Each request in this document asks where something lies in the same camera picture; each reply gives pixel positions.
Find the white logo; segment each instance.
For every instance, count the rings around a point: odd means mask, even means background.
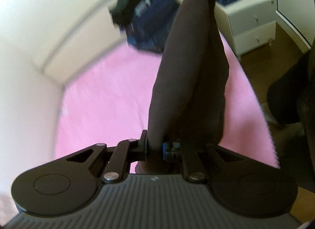
[[[155,181],[159,180],[160,178],[155,176],[155,177],[151,177],[150,179],[155,182]]]

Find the drawer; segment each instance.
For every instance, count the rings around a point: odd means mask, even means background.
[[[274,0],[264,1],[255,5],[249,4],[247,8],[229,14],[233,36],[270,23],[274,20],[276,20]]]
[[[234,37],[234,52],[242,55],[268,42],[276,37],[276,21],[241,33]]]

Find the ribbed plastic surface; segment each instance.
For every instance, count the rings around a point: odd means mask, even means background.
[[[289,214],[269,219],[236,215],[221,207],[205,185],[185,182],[181,175],[130,174],[122,183],[105,185],[89,206],[74,214],[37,218],[21,213],[5,229],[298,227],[299,223]]]

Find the white nightstand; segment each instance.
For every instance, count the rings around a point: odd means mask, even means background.
[[[215,19],[238,57],[276,37],[274,0],[239,0],[227,6],[217,3]]]

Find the pink blanket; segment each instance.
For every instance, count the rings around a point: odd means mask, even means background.
[[[220,145],[278,167],[256,95],[231,48],[223,37],[222,40],[230,75]],[[139,52],[124,43],[68,86],[57,130],[55,158],[98,142],[115,146],[124,139],[138,139],[142,129],[147,128],[160,59],[160,55]]]

